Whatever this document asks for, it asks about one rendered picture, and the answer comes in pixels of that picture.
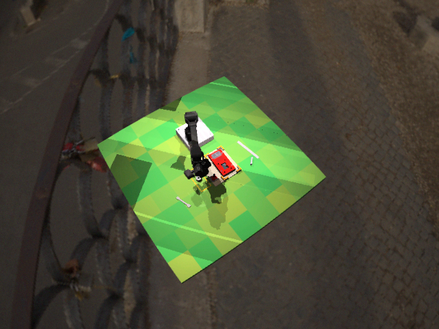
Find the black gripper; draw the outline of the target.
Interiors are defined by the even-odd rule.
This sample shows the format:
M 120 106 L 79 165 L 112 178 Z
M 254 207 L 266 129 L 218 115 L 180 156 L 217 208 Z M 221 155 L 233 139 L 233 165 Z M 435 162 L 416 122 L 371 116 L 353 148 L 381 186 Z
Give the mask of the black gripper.
M 205 158 L 204 159 L 204 163 L 202 163 L 202 165 L 203 165 L 203 167 L 204 168 L 206 168 L 206 169 L 208 169 L 209 167 L 211 167 L 211 163 L 210 163 L 210 161 L 207 159 L 207 158 Z M 186 176 L 186 178 L 189 180 L 189 179 L 191 179 L 191 178 L 195 178 L 195 175 L 194 175 L 194 170 L 186 170 L 186 171 L 184 171 L 184 175 Z

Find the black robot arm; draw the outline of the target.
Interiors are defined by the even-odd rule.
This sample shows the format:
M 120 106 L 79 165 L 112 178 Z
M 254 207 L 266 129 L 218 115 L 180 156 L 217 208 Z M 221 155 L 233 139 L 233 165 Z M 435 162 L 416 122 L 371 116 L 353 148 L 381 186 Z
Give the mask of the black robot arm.
M 197 177 L 203 178 L 208 175 L 209 170 L 204 168 L 202 163 L 204 163 L 204 153 L 201 151 L 201 148 L 198 145 L 198 135 L 197 135 L 197 122 L 198 122 L 198 113 L 194 112 L 186 112 L 185 113 L 185 123 L 188 125 L 185 129 L 185 136 L 188 141 L 191 141 L 191 164 L 193 165 L 194 174 Z M 201 160 L 202 158 L 202 160 Z

